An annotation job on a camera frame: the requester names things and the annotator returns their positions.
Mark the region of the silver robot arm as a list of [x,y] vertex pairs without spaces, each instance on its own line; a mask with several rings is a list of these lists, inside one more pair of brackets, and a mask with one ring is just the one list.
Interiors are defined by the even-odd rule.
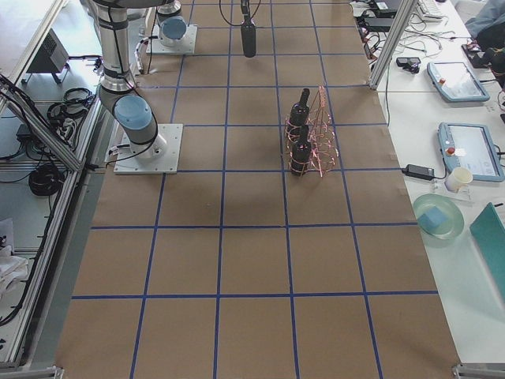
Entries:
[[128,9],[153,8],[163,44],[182,39],[189,27],[179,1],[94,1],[102,47],[103,77],[99,86],[102,105],[129,138],[132,157],[157,156],[166,142],[147,101],[133,83],[129,64]]
[[188,28],[178,0],[160,6],[156,10],[156,22],[159,26],[159,41],[165,47],[174,46],[185,36]]

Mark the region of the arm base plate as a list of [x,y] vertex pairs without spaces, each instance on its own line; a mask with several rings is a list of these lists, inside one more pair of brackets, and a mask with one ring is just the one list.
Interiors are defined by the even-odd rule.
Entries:
[[183,134],[182,124],[159,124],[158,136],[147,150],[131,144],[125,132],[120,144],[126,147],[118,150],[115,160],[115,174],[176,174]]
[[147,52],[154,55],[185,55],[195,54],[197,26],[189,24],[181,39],[159,39],[159,26],[154,27],[153,36],[148,43]]

